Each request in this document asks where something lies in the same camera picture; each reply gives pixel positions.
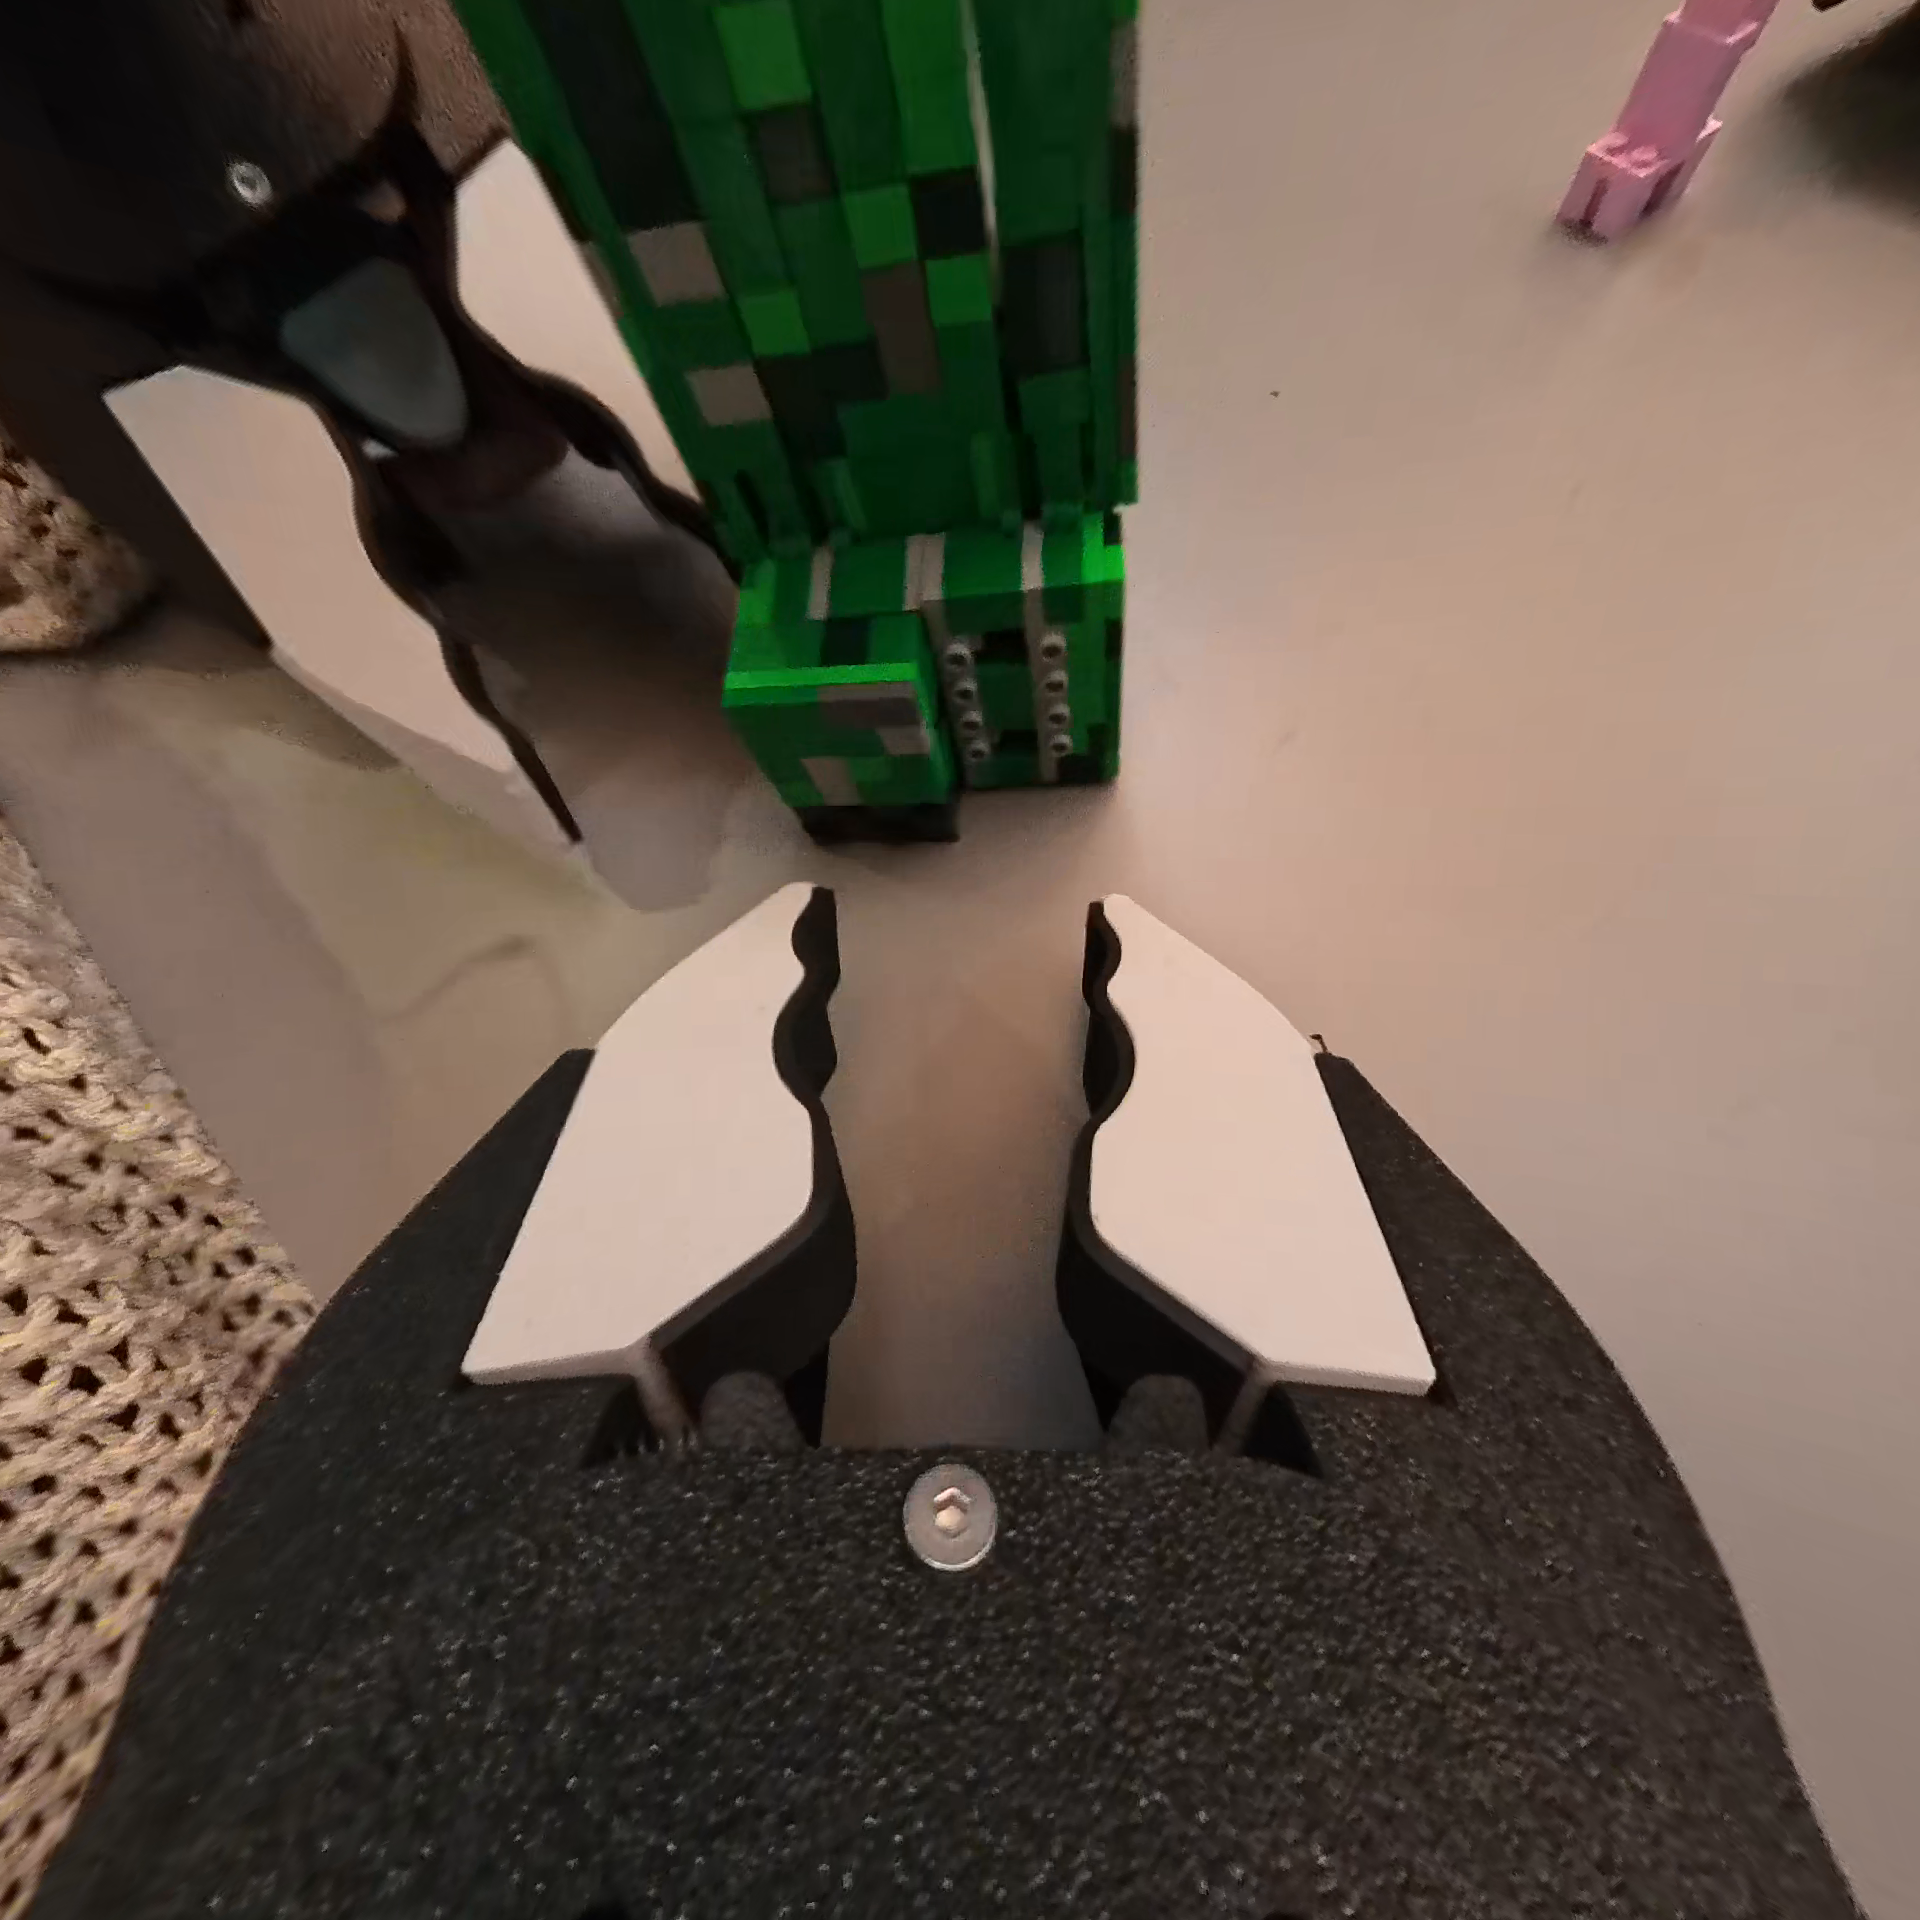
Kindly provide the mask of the person's cream knit sweater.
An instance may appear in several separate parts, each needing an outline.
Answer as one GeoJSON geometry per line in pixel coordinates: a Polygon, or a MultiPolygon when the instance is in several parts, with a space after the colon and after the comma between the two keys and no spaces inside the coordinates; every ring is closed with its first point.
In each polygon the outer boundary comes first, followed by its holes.
{"type": "Polygon", "coordinates": [[[186,1527],[317,1308],[1,832],[1,1915],[81,1808],[186,1527]]]}

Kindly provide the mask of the person's left forearm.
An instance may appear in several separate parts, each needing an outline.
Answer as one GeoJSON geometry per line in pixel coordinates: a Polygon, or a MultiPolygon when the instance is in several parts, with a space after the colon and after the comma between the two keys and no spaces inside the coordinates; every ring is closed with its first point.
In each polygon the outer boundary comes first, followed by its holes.
{"type": "Polygon", "coordinates": [[[1,435],[1,653],[76,653],[153,597],[132,546],[1,435]]]}

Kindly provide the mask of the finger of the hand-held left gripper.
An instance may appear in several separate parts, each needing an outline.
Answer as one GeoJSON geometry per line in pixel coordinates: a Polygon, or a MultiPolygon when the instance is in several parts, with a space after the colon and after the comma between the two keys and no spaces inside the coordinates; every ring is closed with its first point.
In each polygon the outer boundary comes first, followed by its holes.
{"type": "Polygon", "coordinates": [[[733,558],[617,324],[591,245],[567,229],[535,164],[507,137],[454,176],[412,129],[397,179],[445,230],[462,324],[502,359],[591,467],[612,472],[666,529],[733,558]]]}
{"type": "Polygon", "coordinates": [[[287,678],[445,803],[525,845],[579,842],[541,760],[375,567],[358,475],[308,400],[170,368],[102,402],[287,678]]]}

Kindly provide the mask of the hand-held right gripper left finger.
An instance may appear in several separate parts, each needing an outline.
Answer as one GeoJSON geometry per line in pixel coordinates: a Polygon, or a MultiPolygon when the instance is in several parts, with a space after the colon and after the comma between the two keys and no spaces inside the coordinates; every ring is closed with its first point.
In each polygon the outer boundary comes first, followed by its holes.
{"type": "Polygon", "coordinates": [[[663,973],[591,1052],[470,1333],[477,1386],[623,1379],[660,1441],[757,1378],[823,1438],[856,1226],[826,1092],[836,900],[791,883],[663,973]]]}

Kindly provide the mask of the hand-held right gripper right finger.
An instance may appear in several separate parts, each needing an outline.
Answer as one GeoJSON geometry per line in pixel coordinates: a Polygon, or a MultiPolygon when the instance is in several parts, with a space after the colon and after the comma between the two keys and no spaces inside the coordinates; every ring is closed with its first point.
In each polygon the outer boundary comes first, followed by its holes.
{"type": "Polygon", "coordinates": [[[1298,1390],[1426,1402],[1309,1038],[1121,894],[1086,910],[1084,1002],[1054,1300],[1104,1447],[1309,1455],[1298,1390]]]}

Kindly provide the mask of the pink lego pig figure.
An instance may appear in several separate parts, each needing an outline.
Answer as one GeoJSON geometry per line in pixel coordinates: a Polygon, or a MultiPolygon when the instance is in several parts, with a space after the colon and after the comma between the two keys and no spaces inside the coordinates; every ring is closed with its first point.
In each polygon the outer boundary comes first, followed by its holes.
{"type": "Polygon", "coordinates": [[[1772,12],[1772,3],[1674,6],[1611,126],[1585,147],[1555,221],[1610,242],[1676,201],[1712,149],[1718,104],[1772,12]]]}

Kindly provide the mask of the tall green creeper lego model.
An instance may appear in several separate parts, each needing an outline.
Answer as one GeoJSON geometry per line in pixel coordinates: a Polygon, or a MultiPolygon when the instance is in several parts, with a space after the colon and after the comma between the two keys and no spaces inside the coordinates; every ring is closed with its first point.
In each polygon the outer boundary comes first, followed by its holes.
{"type": "Polygon", "coordinates": [[[737,582],[910,538],[959,797],[1119,767],[1136,6],[454,6],[737,582]]]}

